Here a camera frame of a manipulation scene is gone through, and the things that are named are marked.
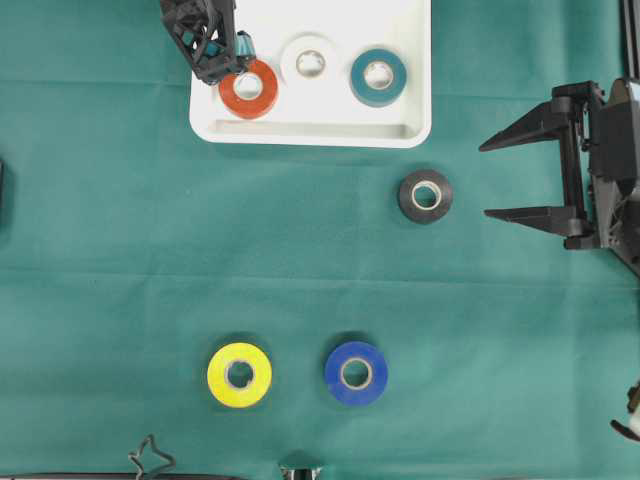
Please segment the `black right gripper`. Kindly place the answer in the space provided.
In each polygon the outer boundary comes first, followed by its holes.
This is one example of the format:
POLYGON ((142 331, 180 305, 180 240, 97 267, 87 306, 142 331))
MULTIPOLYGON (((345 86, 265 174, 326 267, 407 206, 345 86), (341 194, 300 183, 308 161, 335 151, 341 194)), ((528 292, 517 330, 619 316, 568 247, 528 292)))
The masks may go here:
POLYGON ((594 220, 576 206, 489 209, 487 217, 568 238, 569 250, 639 248, 639 80, 618 78, 608 98, 595 82, 552 89, 552 98, 530 110, 480 147, 488 152, 559 140, 580 123, 574 105, 586 109, 589 135, 580 135, 589 153, 594 220))

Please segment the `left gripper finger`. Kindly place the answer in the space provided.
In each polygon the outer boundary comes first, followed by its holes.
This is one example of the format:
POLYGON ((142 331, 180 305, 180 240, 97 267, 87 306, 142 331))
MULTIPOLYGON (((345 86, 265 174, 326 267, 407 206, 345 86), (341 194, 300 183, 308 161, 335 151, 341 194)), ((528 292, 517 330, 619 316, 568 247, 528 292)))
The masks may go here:
POLYGON ((162 22, 196 78, 217 85, 256 60, 251 36, 235 29, 234 0, 161 0, 162 22))

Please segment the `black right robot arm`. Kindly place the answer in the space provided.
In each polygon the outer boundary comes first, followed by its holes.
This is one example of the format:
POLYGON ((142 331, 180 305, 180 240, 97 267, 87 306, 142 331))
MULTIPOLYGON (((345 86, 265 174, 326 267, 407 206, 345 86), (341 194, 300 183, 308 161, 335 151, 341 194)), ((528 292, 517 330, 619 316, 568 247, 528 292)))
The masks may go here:
POLYGON ((610 249, 639 261, 639 4, 622 4, 626 76, 609 92, 586 81, 553 88, 549 101, 480 146, 560 145, 561 206, 498 209, 486 216, 559 235, 569 250, 610 249))

